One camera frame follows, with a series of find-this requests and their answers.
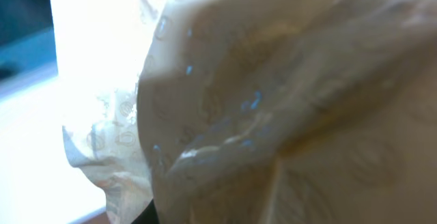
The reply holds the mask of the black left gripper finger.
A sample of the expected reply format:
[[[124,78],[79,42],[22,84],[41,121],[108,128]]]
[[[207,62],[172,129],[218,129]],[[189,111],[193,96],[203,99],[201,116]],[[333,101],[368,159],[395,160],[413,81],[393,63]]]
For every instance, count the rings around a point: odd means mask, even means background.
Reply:
[[[160,224],[153,199],[132,224]]]

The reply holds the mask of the cream paper pouch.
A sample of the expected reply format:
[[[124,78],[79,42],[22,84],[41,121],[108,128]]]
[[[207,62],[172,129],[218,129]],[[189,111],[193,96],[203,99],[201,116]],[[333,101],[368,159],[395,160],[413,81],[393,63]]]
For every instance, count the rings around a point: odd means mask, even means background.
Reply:
[[[436,222],[436,0],[52,0],[111,223]]]

